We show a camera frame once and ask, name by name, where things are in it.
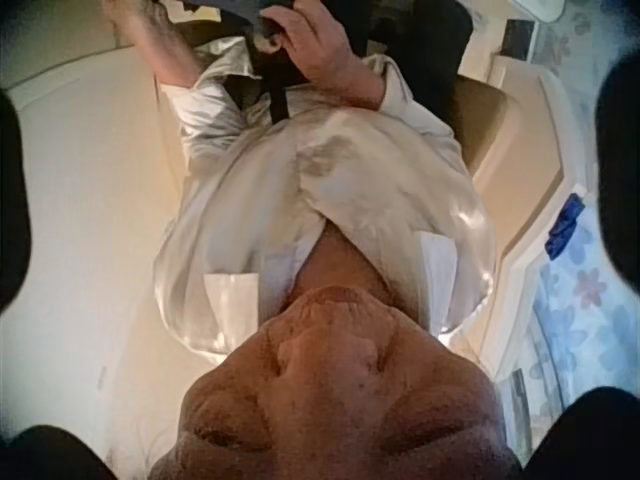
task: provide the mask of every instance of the skin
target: skin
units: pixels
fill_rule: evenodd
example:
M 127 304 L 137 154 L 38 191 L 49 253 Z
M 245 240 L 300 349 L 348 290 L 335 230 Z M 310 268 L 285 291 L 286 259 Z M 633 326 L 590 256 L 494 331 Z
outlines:
M 161 82 L 189 88 L 204 66 L 149 0 L 104 0 Z M 384 81 L 353 55 L 317 0 L 263 15 L 318 89 L 377 110 Z M 280 315 L 185 395 L 175 447 L 152 479 L 506 478 L 494 390 L 394 308 L 369 261 L 327 221 Z

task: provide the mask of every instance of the neck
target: neck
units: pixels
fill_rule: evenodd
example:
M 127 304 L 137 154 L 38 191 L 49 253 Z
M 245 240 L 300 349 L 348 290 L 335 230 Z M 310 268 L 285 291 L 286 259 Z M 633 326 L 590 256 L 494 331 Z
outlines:
M 394 305 L 393 297 L 375 267 L 338 227 L 327 220 L 322 235 L 298 272 L 286 306 L 310 290 L 333 286 L 361 288 L 382 303 Z

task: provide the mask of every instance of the floral wallpaper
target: floral wallpaper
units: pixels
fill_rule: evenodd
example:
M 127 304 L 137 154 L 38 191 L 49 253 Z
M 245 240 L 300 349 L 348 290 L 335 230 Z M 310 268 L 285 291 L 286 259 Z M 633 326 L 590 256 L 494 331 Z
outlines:
M 609 263 L 588 205 L 569 244 L 545 264 L 519 360 L 533 447 L 580 395 L 615 386 L 640 395 L 640 298 Z
M 540 25 L 532 61 L 563 81 L 587 134 L 608 71 L 640 40 L 640 26 L 622 13 L 622 4 L 623 0 L 566 0 L 558 21 Z

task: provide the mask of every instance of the white shirt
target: white shirt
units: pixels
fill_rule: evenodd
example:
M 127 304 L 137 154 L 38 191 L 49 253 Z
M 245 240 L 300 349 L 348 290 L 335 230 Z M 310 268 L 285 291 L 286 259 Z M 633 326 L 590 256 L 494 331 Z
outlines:
M 492 225 L 452 130 L 413 101 L 395 63 L 378 112 L 311 86 L 287 90 L 291 118 L 269 99 L 240 111 L 220 81 L 253 75 L 244 39 L 191 89 L 164 86 L 182 129 L 189 175 L 155 263 L 169 331 L 211 357 L 279 313 L 326 219 L 365 255 L 401 306 L 437 334 L 459 325 L 493 284 Z

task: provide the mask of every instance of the sleeve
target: sleeve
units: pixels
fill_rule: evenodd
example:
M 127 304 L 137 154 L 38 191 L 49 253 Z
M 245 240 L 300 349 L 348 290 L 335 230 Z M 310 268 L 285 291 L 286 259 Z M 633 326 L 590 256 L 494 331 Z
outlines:
M 386 90 L 379 112 L 416 130 L 454 170 L 468 176 L 453 130 L 413 99 L 396 62 L 386 55 L 373 55 L 365 59 L 365 63 L 385 79 Z
M 212 64 L 192 88 L 162 85 L 176 119 L 191 173 L 206 169 L 246 128 L 246 120 L 222 85 L 224 74 Z

